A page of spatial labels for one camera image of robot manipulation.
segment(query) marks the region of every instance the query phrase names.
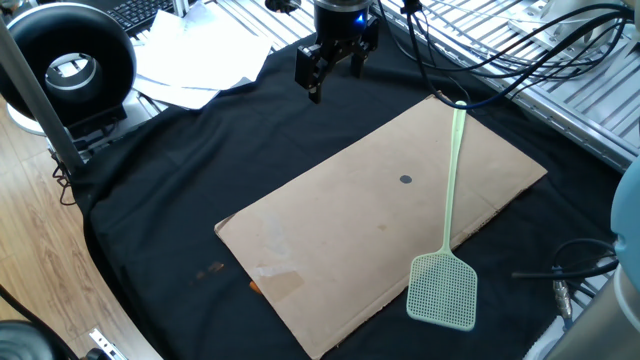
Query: fly swatter handle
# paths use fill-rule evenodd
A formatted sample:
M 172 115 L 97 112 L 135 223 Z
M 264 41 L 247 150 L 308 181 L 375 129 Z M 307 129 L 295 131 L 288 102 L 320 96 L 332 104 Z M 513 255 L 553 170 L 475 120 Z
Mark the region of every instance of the fly swatter handle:
M 466 105 L 464 101 L 456 102 L 457 105 Z M 442 250 L 451 252 L 451 218 L 453 217 L 453 194 L 456 189 L 456 172 L 458 171 L 458 155 L 464 132 L 464 120 L 467 117 L 466 110 L 453 110 L 453 125 L 451 129 L 451 161 L 449 162 L 449 183 L 447 184 L 447 203 L 444 213 L 444 239 Z

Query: wooden floor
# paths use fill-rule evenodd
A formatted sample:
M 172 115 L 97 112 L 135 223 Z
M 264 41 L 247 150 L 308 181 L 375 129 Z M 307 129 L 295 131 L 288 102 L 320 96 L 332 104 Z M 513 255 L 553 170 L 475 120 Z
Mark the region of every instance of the wooden floor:
M 5 108 L 0 98 L 0 283 L 78 355 L 95 347 L 88 333 L 97 327 L 130 360 L 159 359 L 93 265 L 80 211 L 59 204 L 45 139 Z M 0 319 L 20 318 L 0 300 Z

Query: keyboard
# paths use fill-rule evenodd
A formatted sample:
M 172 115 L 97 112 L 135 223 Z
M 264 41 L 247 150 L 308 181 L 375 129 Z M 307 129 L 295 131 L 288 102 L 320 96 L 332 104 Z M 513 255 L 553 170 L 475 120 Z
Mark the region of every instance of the keyboard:
M 146 30 L 158 10 L 173 12 L 172 0 L 128 0 L 107 10 L 106 13 L 114 18 L 129 35 Z

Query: dark spot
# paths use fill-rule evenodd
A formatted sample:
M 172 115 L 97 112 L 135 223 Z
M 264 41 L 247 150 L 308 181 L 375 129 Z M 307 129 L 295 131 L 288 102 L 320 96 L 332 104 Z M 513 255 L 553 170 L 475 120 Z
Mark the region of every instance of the dark spot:
M 217 273 L 218 271 L 222 270 L 223 267 L 224 264 L 216 261 L 211 266 L 209 266 L 209 272 Z

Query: cardboard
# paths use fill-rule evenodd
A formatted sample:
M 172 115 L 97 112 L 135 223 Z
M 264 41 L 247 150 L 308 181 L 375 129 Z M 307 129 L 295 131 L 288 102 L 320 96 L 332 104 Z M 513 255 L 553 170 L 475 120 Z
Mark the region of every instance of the cardboard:
M 428 98 L 216 225 L 311 358 L 398 296 L 413 258 L 442 245 L 452 118 Z M 467 115 L 451 246 L 545 173 Z

